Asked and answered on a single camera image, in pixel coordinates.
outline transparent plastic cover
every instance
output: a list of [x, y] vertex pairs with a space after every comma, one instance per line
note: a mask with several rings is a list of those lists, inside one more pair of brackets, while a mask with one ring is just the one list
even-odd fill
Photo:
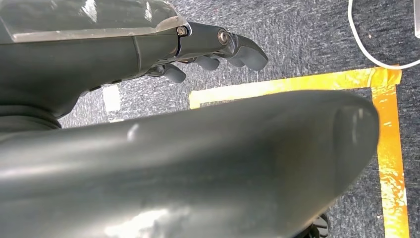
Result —
[[163, 0], [0, 0], [14, 42], [136, 36], [187, 24]]

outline yellow tape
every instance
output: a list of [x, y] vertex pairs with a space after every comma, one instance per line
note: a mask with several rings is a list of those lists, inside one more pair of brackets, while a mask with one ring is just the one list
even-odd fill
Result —
[[192, 91], [190, 108], [199, 108], [202, 103], [250, 98], [287, 91], [340, 90], [396, 85], [401, 81], [401, 74], [400, 70], [367, 68]]
[[257, 97], [297, 90], [344, 90], [372, 88], [373, 102], [381, 117], [378, 160], [386, 238], [409, 238], [404, 169], [401, 154], [398, 106], [395, 85], [401, 82], [400, 70], [358, 69], [266, 82], [248, 83], [193, 91], [190, 107], [203, 103]]
[[395, 86], [372, 88], [381, 120], [379, 176], [386, 238], [410, 238]]

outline gray carpet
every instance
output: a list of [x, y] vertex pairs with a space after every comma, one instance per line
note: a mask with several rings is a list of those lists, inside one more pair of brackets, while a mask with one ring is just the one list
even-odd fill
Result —
[[[374, 66], [351, 34], [346, 0], [172, 0], [189, 21], [226, 27], [255, 40], [270, 62], [261, 72], [223, 62], [217, 71], [180, 65], [188, 75], [175, 85], [164, 78], [141, 78], [119, 85], [121, 110], [105, 111], [102, 92], [81, 98], [61, 120], [65, 127], [131, 119], [189, 108], [191, 90]], [[355, 0], [354, 19], [368, 51], [386, 63], [420, 58], [414, 36], [413, 0]], [[420, 237], [420, 66], [404, 71], [398, 86], [401, 138], [411, 237]], [[370, 97], [369, 90], [357, 93]], [[384, 237], [378, 164], [329, 210], [335, 238]]]

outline robotic hand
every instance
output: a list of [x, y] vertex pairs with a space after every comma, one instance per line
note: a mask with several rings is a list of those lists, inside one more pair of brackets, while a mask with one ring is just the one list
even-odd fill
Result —
[[267, 63], [252, 40], [188, 23], [161, 0], [3, 0], [0, 19], [0, 102], [55, 118], [103, 84], [143, 75], [184, 81], [173, 62], [208, 70], [218, 59], [253, 70]]
[[103, 84], [253, 70], [252, 40], [162, 0], [0, 0], [2, 238], [320, 238], [318, 215], [369, 163], [378, 115], [344, 92], [289, 92], [60, 128]]

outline wire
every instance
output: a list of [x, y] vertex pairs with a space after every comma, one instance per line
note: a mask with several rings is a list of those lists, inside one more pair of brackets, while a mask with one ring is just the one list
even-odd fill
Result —
[[385, 63], [380, 62], [379, 60], [375, 59], [375, 57], [373, 57], [371, 54], [369, 54], [369, 52], [366, 50], [366, 48], [363, 46], [362, 41], [359, 38], [359, 35], [357, 33], [356, 27], [354, 25], [353, 22], [353, 17], [352, 17], [352, 8], [353, 8], [353, 0], [349, 0], [349, 10], [348, 10], [348, 17], [349, 17], [349, 23], [350, 23], [350, 27], [352, 28], [352, 32], [354, 35], [354, 38], [356, 39], [356, 43], [359, 46], [360, 50], [363, 52], [363, 54], [373, 63], [375, 63], [376, 65], [383, 67], [383, 68], [387, 68], [387, 69], [394, 69], [394, 70], [401, 70], [401, 69], [406, 69], [406, 68], [410, 68], [413, 67], [415, 65], [420, 64], [420, 60], [415, 61], [413, 63], [409, 63], [406, 65], [401, 65], [401, 66], [392, 66], [392, 65], [388, 65]]

